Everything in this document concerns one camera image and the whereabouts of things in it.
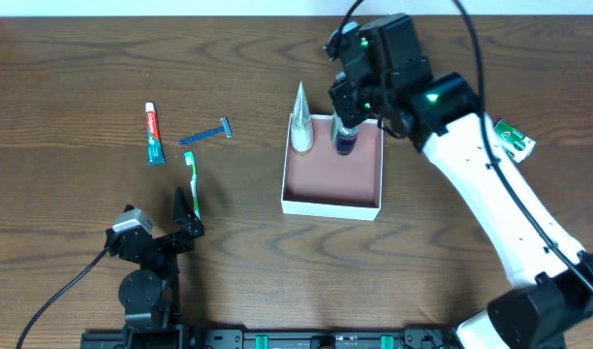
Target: wooden surface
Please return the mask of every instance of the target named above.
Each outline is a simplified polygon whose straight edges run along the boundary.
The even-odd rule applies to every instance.
[[[195,145],[206,236],[179,258],[185,318],[261,328],[452,323],[508,291],[487,237],[408,142],[387,139],[376,222],[286,216],[287,117],[303,80],[329,111],[339,64],[321,50],[339,18],[0,19],[0,348],[101,250],[126,204],[171,232],[188,188],[177,140]],[[476,18],[487,108],[538,142],[521,168],[593,251],[593,17]],[[459,18],[418,17],[437,73],[475,80]],[[143,103],[155,101],[167,164],[147,166]],[[30,332],[28,348],[75,348],[118,329],[122,278],[106,258]],[[593,319],[568,333],[593,348]]]

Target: toothbrush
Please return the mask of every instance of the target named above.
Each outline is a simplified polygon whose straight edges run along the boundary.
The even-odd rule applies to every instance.
[[[184,162],[187,166],[190,166],[193,169],[193,174],[191,175],[191,195],[193,196],[193,211],[198,216],[198,219],[202,220],[200,217],[200,206],[198,205],[198,190],[197,190],[197,181],[198,181],[198,169],[196,168],[196,157],[193,155],[193,151],[187,151],[184,153]]]

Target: white wall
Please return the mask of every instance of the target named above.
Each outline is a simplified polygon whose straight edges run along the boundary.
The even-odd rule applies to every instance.
[[[339,16],[354,0],[0,0],[0,16]],[[593,15],[593,0],[463,0],[473,15]],[[456,14],[451,0],[365,0],[356,15]]]

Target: green indicator light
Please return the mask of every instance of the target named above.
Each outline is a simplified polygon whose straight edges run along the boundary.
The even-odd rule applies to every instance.
[[[436,103],[436,100],[439,99],[439,95],[436,93],[428,93],[425,95],[425,98],[427,98],[430,103]]]

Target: open box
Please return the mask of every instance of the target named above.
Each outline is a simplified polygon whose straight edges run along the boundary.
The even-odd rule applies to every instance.
[[[296,97],[297,111],[309,113],[302,84]],[[292,149],[291,118],[288,123],[281,190],[284,213],[374,220],[381,210],[384,131],[376,120],[364,121],[355,149],[341,156],[331,144],[332,116],[311,116],[314,145],[305,155]]]

